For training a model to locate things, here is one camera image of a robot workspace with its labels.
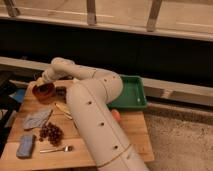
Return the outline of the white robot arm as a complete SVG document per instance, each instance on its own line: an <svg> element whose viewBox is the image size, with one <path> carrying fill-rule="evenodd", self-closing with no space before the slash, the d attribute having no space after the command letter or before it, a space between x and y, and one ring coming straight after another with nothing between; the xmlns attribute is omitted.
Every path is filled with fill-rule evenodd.
<svg viewBox="0 0 213 171"><path fill-rule="evenodd" d="M123 90L121 77L55 57L42 73L42 81L52 83L67 76L78 79L67 89L66 102L98 170L149 171L107 107Z"/></svg>

